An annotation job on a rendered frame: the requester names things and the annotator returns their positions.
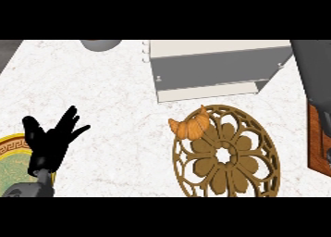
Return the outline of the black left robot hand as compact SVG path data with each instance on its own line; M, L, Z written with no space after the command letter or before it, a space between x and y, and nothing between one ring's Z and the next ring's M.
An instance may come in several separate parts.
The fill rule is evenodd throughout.
M47 131L43 130L40 123L32 116L25 116L22 118L25 142L31 149L28 161L29 176L35 177L41 169L45 169L50 173L59 169L68 145L82 132L90 129L88 125L75 129L78 119L76 107L73 106L65 111L54 128Z

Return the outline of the round brown ornate placemat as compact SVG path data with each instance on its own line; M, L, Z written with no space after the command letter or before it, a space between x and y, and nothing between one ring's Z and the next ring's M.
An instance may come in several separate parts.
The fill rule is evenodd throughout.
M280 163L265 129L237 108L202 107L209 114L202 137L190 141L174 135L174 176L184 195L233 197L252 192L256 197L276 196Z

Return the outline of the round green gold-rimmed plate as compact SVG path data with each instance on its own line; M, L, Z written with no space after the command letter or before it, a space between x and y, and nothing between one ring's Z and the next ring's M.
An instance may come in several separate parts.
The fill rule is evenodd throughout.
M37 176L28 175L29 157L31 150L22 133L0 138L0 197L12 184L37 181ZM56 173L48 174L53 187Z

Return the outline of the orange croissant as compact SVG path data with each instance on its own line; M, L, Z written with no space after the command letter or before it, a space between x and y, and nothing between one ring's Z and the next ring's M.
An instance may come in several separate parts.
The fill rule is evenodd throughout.
M199 113L187 121L168 119L171 132L180 140L197 140L209 127L209 114L206 108L200 107Z

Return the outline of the grey round bowl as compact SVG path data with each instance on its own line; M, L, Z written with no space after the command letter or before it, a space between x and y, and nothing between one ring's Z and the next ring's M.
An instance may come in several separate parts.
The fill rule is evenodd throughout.
M93 52L103 52L112 49L119 40L81 40L82 47Z

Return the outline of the brown wooden board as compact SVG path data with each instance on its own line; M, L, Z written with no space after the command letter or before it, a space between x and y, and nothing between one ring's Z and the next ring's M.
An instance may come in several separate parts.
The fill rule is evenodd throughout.
M307 105L307 167L331 177L331 166L326 151L331 148L331 137L324 135L317 109Z

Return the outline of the dark grey appliance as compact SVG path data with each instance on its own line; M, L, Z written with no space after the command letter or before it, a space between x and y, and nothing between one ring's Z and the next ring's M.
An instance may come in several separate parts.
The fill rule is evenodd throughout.
M292 40L295 62L307 105L318 112L324 135L331 137L331 40ZM326 151L331 166L331 148Z

